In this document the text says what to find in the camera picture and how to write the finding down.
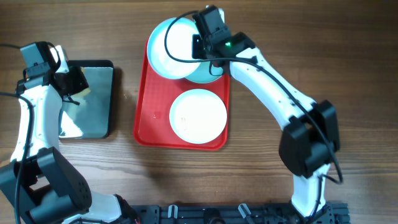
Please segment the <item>white stained plate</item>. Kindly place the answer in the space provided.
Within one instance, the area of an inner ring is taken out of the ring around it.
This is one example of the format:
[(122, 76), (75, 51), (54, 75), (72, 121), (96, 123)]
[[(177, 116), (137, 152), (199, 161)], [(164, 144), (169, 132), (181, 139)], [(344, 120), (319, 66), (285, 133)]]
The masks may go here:
[(221, 98), (212, 91), (192, 89), (172, 103), (169, 122), (174, 133), (192, 144), (215, 140), (225, 130), (228, 113)]

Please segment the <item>green and yellow sponge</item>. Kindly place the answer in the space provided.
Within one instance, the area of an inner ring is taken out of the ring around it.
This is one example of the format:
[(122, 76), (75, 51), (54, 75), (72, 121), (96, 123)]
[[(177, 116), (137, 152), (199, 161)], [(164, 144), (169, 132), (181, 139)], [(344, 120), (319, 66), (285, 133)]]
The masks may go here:
[(81, 92), (72, 95), (72, 97), (75, 97), (75, 98), (83, 98), (84, 96), (86, 96), (86, 95), (89, 94), (90, 92), (91, 92), (91, 90), (90, 90), (89, 88), (85, 88), (85, 89), (82, 90)]

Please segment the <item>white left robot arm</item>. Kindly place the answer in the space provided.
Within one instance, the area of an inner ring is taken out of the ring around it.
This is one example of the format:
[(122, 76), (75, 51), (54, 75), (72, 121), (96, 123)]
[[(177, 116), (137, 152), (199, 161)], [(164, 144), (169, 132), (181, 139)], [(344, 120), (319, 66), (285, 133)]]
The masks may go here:
[(68, 138), (103, 138), (109, 131), (112, 67), (46, 69), (17, 83), (21, 104), (19, 137), (1, 191), (17, 223), (119, 223), (134, 213), (119, 195), (91, 191), (61, 154), (61, 125)]

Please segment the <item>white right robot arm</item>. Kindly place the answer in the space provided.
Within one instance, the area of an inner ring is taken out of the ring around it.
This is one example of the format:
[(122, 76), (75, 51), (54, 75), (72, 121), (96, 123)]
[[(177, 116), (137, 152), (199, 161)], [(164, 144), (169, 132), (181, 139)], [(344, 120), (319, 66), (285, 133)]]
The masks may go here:
[(341, 184), (336, 158), (340, 137), (335, 107), (299, 92), (264, 58), (242, 32), (214, 42), (192, 36), (192, 56), (228, 71), (271, 112), (282, 130), (279, 156), (294, 175), (291, 204), (297, 215), (313, 222), (325, 206), (325, 181)]

